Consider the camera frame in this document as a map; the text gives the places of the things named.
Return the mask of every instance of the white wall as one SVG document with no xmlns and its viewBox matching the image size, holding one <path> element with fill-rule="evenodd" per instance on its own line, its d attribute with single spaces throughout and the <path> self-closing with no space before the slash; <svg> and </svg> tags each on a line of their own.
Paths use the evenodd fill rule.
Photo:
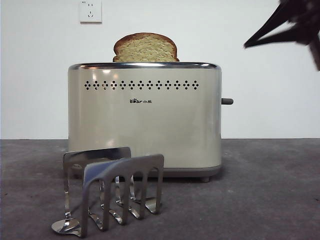
<svg viewBox="0 0 320 240">
<path fill-rule="evenodd" d="M 80 24 L 79 0 L 1 1 L 1 138 L 68 137 L 70 65 L 111 62 L 136 32 L 173 39 L 181 61 L 221 66 L 223 138 L 320 137 L 320 73 L 309 49 L 243 43 L 277 0 L 102 0 L 102 24 Z"/>
</svg>

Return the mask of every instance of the toaster vent hole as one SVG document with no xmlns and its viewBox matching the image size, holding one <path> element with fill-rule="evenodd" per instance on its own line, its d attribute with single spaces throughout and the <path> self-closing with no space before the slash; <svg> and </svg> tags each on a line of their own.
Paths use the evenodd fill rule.
<svg viewBox="0 0 320 240">
<path fill-rule="evenodd" d="M 84 82 L 84 88 L 86 90 L 90 90 L 91 84 L 89 84 L 90 81 L 85 81 Z M 112 81 L 111 84 L 107 84 L 108 81 L 102 81 L 102 84 L 99 84 L 97 80 L 95 80 L 92 84 L 92 86 L 94 87 L 95 90 L 98 90 L 99 87 L 102 87 L 104 90 L 107 90 L 108 87 L 110 87 L 112 90 L 116 90 L 117 87 L 119 87 L 121 90 L 125 90 L 125 87 L 129 87 L 130 90 L 133 90 L 134 87 L 138 87 L 139 90 L 143 90 L 144 87 L 146 87 L 147 89 L 151 90 L 153 86 L 155 86 L 158 90 L 160 90 L 162 87 L 164 87 L 164 89 L 166 90 L 170 90 L 171 86 L 174 87 L 176 90 L 181 89 L 185 89 L 188 90 L 189 88 L 193 88 L 194 90 L 197 90 L 199 87 L 199 83 L 194 80 L 191 81 L 191 83 L 188 83 L 187 80 L 182 81 L 180 83 L 179 80 L 175 80 L 172 82 L 172 84 L 170 83 L 170 80 L 165 80 L 163 83 L 161 80 L 156 80 L 153 84 L 152 80 L 148 80 L 145 82 L 145 84 L 143 83 L 143 80 L 139 80 L 139 81 L 128 81 L 128 84 L 125 84 L 126 81 L 122 80 L 122 81 Z"/>
</svg>

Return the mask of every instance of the toaster lever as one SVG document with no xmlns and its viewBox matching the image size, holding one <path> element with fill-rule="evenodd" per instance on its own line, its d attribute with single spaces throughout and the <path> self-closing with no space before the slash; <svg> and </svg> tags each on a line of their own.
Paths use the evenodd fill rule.
<svg viewBox="0 0 320 240">
<path fill-rule="evenodd" d="M 232 98 L 221 98 L 222 105 L 231 105 L 233 103 L 234 103 L 234 100 Z"/>
</svg>

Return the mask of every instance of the toaster base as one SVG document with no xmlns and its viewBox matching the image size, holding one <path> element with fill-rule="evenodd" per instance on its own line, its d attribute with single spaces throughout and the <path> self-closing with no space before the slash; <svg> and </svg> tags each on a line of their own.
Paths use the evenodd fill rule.
<svg viewBox="0 0 320 240">
<path fill-rule="evenodd" d="M 164 168 L 165 178 L 207 178 L 216 175 L 220 171 L 221 165 L 202 168 Z M 157 176 L 156 171 L 149 173 L 150 177 Z"/>
</svg>

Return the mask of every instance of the gray floor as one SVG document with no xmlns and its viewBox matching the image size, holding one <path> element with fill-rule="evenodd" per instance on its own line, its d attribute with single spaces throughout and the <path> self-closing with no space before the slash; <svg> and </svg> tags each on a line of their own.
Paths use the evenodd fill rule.
<svg viewBox="0 0 320 240">
<path fill-rule="evenodd" d="M 66 140 L 1 141 L 1 239 L 79 239 L 63 219 Z M 320 139 L 224 139 L 223 169 L 208 183 L 165 179 L 159 215 L 130 216 L 88 240 L 320 239 Z"/>
</svg>

